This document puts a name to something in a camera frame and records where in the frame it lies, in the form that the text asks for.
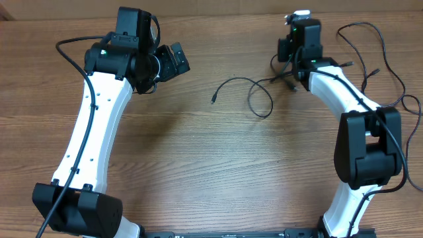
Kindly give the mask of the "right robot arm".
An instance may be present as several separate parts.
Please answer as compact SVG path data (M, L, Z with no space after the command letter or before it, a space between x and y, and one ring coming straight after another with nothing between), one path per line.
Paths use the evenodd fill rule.
M307 11L286 16L290 32L278 42L278 61L292 64L291 73L320 98L339 121L334 167L340 184L321 216L318 237L375 237L359 230L360 220L376 194L404 186L384 186L391 177L407 174L401 148L401 115L368 99L344 75L342 66L323 55L321 22Z

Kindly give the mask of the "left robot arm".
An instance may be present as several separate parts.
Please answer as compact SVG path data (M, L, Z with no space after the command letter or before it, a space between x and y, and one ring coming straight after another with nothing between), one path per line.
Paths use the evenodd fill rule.
M69 145L51 182L35 185L32 201L43 227L54 231L144 237L144 228L124 217L122 201L106 193L116 131L133 94L154 93L190 66L179 43L160 43L157 18L141 9L120 7L115 30L92 40L78 67L83 98Z

